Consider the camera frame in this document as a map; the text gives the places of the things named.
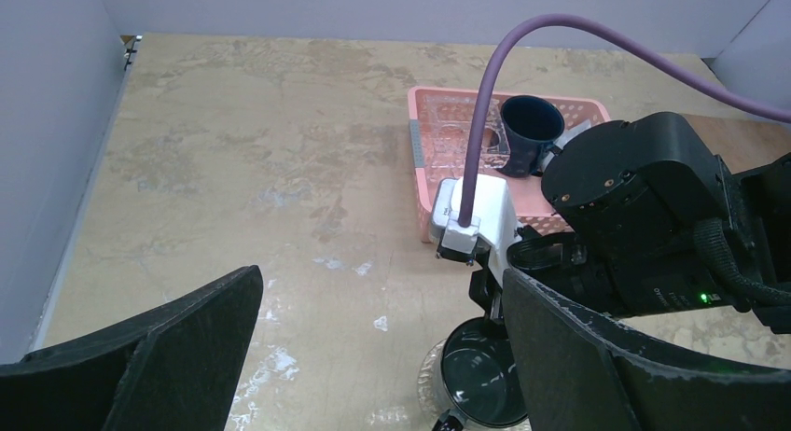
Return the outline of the dark blue mug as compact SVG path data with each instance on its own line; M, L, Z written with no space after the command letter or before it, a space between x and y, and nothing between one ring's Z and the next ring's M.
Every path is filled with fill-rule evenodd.
M509 157L498 172L512 178L537 174L540 161L564 132L562 113L548 100L518 95L503 102L500 115Z

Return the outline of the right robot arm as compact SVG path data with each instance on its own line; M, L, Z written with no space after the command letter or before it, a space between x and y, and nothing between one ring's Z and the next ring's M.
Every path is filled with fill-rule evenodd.
M510 269L597 313L730 306L790 330L790 159L733 173L679 114L571 139L541 178L568 231L523 227Z

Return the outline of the clear textured oval tray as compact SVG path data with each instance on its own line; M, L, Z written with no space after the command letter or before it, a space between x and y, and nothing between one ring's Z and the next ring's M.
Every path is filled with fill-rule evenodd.
M430 425L434 425L451 407L440 379L439 358L445 342L445 340L439 341L431 348L421 364L417 377L418 401L423 416Z

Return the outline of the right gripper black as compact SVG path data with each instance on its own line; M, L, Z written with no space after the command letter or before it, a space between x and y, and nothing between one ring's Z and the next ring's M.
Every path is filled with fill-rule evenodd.
M530 276L561 295L595 312L623 318L625 300L619 293L608 255L575 232L541 235L525 227L518 240L504 249L508 269Z

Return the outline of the pink plastic basket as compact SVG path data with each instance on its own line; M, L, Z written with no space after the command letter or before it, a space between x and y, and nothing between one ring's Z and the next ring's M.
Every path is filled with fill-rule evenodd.
M496 91L490 101L479 172L500 177L509 143L500 106L513 95ZM464 173L469 129L477 99L475 90L418 86L409 90L409 128L415 167L415 191L421 241L429 241L428 222L439 183ZM569 229L541 195L537 176L507 179L519 221L542 234Z

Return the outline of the dark green mug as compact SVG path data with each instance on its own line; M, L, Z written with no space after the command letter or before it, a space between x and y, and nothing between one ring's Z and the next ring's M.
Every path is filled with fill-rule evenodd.
M503 430L529 423L502 322L463 322L442 343L432 370L435 430Z

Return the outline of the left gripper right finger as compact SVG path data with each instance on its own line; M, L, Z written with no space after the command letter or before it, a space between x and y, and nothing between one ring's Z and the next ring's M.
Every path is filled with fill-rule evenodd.
M526 274L504 318L535 430L786 430L790 373L702 354L614 321Z

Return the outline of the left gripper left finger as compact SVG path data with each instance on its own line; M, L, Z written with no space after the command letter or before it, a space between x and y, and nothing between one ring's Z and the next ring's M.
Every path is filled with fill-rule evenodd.
M264 283L239 268L185 296L1 367L5 430L221 430Z

